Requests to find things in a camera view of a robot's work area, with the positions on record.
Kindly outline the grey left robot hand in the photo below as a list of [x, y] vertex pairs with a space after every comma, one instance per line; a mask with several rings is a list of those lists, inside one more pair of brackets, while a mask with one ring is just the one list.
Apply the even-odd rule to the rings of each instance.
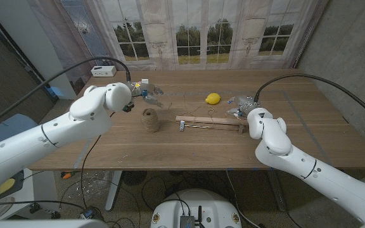
[[154, 84], [134, 82], [126, 83], [126, 86], [131, 91], [131, 101], [134, 101], [134, 98], [142, 97], [143, 101], [150, 105], [155, 105], [160, 108], [164, 107], [164, 105], [155, 97], [156, 94], [163, 94], [163, 91]]

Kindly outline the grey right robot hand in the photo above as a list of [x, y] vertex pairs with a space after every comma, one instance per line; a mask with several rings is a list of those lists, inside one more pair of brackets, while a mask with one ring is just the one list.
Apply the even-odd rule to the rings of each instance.
[[233, 115], [237, 118], [247, 117], [252, 110], [260, 107], [260, 104], [255, 102], [251, 96], [234, 96], [228, 100], [228, 103], [238, 105], [236, 108], [231, 108], [226, 112], [228, 115]]

